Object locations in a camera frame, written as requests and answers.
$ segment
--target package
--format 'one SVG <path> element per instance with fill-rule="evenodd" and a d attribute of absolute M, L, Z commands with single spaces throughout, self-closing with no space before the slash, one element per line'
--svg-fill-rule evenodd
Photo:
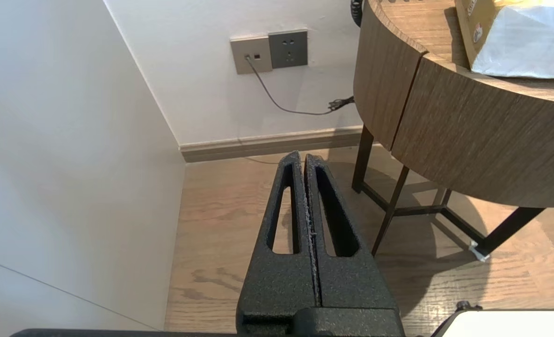
<path fill-rule="evenodd" d="M 554 78 L 554 0 L 455 0 L 470 68 Z"/>

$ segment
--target black cable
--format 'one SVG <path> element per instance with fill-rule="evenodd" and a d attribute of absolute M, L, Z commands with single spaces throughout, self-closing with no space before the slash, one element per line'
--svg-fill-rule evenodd
<path fill-rule="evenodd" d="M 322 116 L 322 115 L 327 115 L 327 114 L 329 114 L 333 111 L 339 110 L 344 105 L 354 103 L 354 96 L 350 96 L 350 97 L 345 98 L 343 100 L 334 100 L 333 102 L 329 102 L 329 111 L 322 112 L 322 113 L 311 113 L 311 112 L 304 112 L 304 111 L 295 111 L 295 110 L 290 110 L 290 109 L 283 108 L 283 107 L 281 107 L 281 105 L 279 105 L 277 102 L 275 102 L 275 100 L 273 99 L 273 96 L 271 96 L 271 93 L 267 89 L 267 86 L 264 85 L 264 81 L 262 81 L 262 79 L 260 78 L 260 75 L 258 75 L 258 72 L 256 71 L 256 68 L 254 68 L 254 64 L 252 63 L 252 60 L 250 59 L 250 56 L 246 56 L 246 60 L 247 60 L 248 64 L 250 64 L 250 67 L 252 68 L 252 71 L 254 71 L 254 74 L 256 75 L 256 78 L 258 78 L 258 81 L 260 81 L 260 85 L 262 85 L 262 88 L 264 89 L 264 92 L 267 93 L 267 96 L 269 96 L 271 101 L 273 101 L 273 104 L 275 104 L 275 106 L 277 106 L 279 109 L 282 109 L 283 111 L 290 112 L 290 113 L 298 113 L 300 115 Z"/>
<path fill-rule="evenodd" d="M 354 23 L 360 27 L 362 22 L 362 0 L 350 0 L 350 12 Z"/>

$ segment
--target metal table frame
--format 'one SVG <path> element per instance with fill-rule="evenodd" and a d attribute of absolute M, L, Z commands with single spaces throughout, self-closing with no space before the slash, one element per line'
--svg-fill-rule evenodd
<path fill-rule="evenodd" d="M 386 211 L 386 215 L 381 223 L 379 234 L 375 240 L 371 253 L 373 256 L 376 254 L 379 244 L 383 240 L 386 231 L 391 224 L 391 220 L 394 216 L 408 216 L 408 215 L 424 215 L 424 214 L 437 214 L 440 213 L 446 219 L 450 220 L 452 224 L 458 227 L 462 232 L 472 239 L 474 242 L 470 250 L 481 261 L 485 261 L 491 252 L 497 247 L 509 239 L 519 229 L 528 224 L 535 216 L 540 214 L 545 208 L 535 207 L 519 207 L 517 208 L 506 220 L 504 220 L 493 232 L 484 236 L 468 222 L 466 222 L 461 216 L 452 211 L 448 207 L 448 201 L 452 190 L 446 189 L 442 203 L 439 205 L 426 205 L 417 207 L 395 207 L 397 200 L 400 196 L 401 190 L 406 182 L 408 176 L 408 167 L 403 166 L 400 172 L 400 176 L 397 179 L 397 184 L 390 201 L 380 196 L 373 188 L 371 188 L 365 181 L 364 176 L 366 174 L 366 168 L 369 164 L 369 157 L 371 156 L 371 148 L 373 145 L 373 135 L 366 128 L 362 129 L 362 135 L 360 137 L 360 145 L 358 147 L 358 157 L 356 159 L 356 166 L 354 167 L 354 177 L 352 179 L 352 189 L 356 193 L 364 192 L 371 198 L 379 207 Z"/>

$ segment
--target electrical socket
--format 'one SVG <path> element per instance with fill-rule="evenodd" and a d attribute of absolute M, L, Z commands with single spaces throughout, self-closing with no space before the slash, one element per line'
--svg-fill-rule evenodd
<path fill-rule="evenodd" d="M 269 34 L 273 69 L 308 64 L 308 30 L 291 30 Z"/>
<path fill-rule="evenodd" d="M 273 70 L 269 37 L 239 38 L 231 40 L 233 61 L 238 74 L 253 74 L 254 71 L 246 60 L 250 56 L 254 68 L 259 73 Z"/>

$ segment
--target beige wall plate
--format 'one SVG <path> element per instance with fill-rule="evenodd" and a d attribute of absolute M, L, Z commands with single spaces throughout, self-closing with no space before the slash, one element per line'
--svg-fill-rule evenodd
<path fill-rule="evenodd" d="M 239 38 L 231 40 L 233 61 L 236 64 L 238 74 L 253 74 L 254 71 L 246 61 L 246 56 L 254 64 L 254 68 L 259 73 L 273 70 L 271 62 L 271 49 L 269 47 L 269 37 Z"/>

